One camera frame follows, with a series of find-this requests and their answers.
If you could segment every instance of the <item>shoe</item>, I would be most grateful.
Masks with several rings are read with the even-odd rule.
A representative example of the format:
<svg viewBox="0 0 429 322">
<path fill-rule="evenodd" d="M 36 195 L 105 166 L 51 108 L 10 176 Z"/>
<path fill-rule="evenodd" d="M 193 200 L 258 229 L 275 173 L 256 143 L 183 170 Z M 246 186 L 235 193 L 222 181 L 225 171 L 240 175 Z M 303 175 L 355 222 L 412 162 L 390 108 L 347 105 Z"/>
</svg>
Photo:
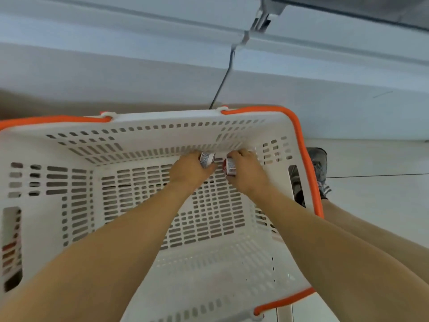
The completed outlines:
<svg viewBox="0 0 429 322">
<path fill-rule="evenodd" d="M 327 199 L 326 195 L 332 191 L 331 188 L 326 185 L 326 172 L 328 171 L 327 153 L 322 148 L 307 148 L 307 151 L 310 155 L 311 161 L 313 162 L 314 172 L 319 186 L 320 198 Z M 295 165 L 289 168 L 289 175 L 295 201 L 305 206 L 303 188 L 301 187 L 301 180 L 298 175 L 298 169 Z"/>
</svg>

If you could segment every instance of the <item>can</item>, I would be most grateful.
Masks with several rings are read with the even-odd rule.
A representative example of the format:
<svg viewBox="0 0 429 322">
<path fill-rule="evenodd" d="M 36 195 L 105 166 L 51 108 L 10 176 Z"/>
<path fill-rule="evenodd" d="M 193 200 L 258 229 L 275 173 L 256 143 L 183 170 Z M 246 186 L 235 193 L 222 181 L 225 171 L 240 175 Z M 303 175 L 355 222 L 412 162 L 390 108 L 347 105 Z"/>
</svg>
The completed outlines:
<svg viewBox="0 0 429 322">
<path fill-rule="evenodd" d="M 227 175 L 227 176 L 237 175 L 236 164 L 235 164 L 234 160 L 230 157 L 227 157 L 223 161 L 222 169 L 223 169 L 223 172 L 225 173 L 225 175 Z"/>
<path fill-rule="evenodd" d="M 200 155 L 200 164 L 203 168 L 209 167 L 215 161 L 216 153 L 202 152 Z"/>
</svg>

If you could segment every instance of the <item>basket handle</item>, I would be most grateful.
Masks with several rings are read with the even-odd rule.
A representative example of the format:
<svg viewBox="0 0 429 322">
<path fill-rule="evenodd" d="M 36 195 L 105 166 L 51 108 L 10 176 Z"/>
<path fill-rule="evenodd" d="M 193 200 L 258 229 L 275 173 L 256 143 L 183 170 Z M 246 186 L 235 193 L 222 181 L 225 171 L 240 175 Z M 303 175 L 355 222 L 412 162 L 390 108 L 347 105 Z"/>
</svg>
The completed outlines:
<svg viewBox="0 0 429 322">
<path fill-rule="evenodd" d="M 313 163 L 311 162 L 310 155 L 308 154 L 308 151 L 304 144 L 304 137 L 301 130 L 301 124 L 299 122 L 297 115 L 294 112 L 292 112 L 290 109 L 282 106 L 250 106 L 250 107 L 239 108 L 239 109 L 226 109 L 226 110 L 222 110 L 222 108 L 220 109 L 221 109 L 221 113 L 224 115 L 250 113 L 250 112 L 281 112 L 289 117 L 289 119 L 292 121 L 293 129 L 295 130 L 295 135 L 297 136 L 299 152 L 301 154 L 301 158 L 303 159 L 305 172 L 308 178 L 308 184 L 310 185 L 311 199 L 313 201 L 314 213 L 317 216 L 324 218 L 322 201 L 320 199 L 319 186 L 317 183 L 316 174 L 314 173 Z M 278 301 L 260 305 L 254 309 L 253 313 L 256 316 L 258 316 L 262 312 L 267 311 L 269 309 L 291 305 L 292 303 L 295 303 L 296 301 L 299 301 L 313 294 L 314 292 L 315 290 L 313 288 L 305 289 L 302 292 L 299 292 L 287 298 L 283 298 Z"/>
<path fill-rule="evenodd" d="M 0 131 L 9 127 L 17 127 L 20 125 L 31 125 L 31 124 L 46 124 L 46 123 L 61 123 L 61 122 L 79 122 L 79 123 L 106 123 L 110 122 L 112 117 L 105 116 L 103 118 L 90 118 L 86 116 L 40 116 L 33 118 L 24 119 L 12 119 L 0 121 Z"/>
</svg>

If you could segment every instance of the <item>perforated plastic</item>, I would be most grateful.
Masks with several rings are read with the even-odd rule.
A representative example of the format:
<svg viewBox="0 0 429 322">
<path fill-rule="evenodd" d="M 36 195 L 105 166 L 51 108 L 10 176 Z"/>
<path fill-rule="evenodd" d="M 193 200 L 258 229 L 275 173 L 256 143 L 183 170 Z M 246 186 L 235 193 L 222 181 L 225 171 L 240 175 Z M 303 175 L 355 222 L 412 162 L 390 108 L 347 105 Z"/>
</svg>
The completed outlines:
<svg viewBox="0 0 429 322">
<path fill-rule="evenodd" d="M 281 113 L 123 114 L 109 123 L 2 131 L 2 283 L 21 265 L 22 282 L 29 280 L 64 248 L 161 190 L 178 157 L 200 149 L 215 151 L 219 166 L 180 208 L 122 321 L 238 321 L 309 288 L 270 220 L 225 179 L 221 162 L 240 147 L 254 150 L 290 197 L 288 167 L 297 165 L 311 197 L 292 122 Z"/>
</svg>

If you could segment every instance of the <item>hand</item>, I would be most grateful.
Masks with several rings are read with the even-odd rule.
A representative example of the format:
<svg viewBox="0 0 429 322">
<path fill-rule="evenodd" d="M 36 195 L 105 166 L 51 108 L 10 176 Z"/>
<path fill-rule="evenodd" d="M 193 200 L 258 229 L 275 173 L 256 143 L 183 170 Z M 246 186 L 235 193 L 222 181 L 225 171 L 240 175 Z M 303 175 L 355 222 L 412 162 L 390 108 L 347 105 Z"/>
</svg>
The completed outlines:
<svg viewBox="0 0 429 322">
<path fill-rule="evenodd" d="M 170 169 L 170 183 L 181 184 L 181 187 L 194 192 L 215 171 L 217 164 L 203 168 L 199 157 L 201 152 L 196 150 L 183 155 Z"/>
<path fill-rule="evenodd" d="M 254 152 L 243 148 L 230 152 L 228 157 L 234 160 L 237 171 L 235 177 L 227 176 L 228 182 L 250 199 L 271 185 Z"/>
</svg>

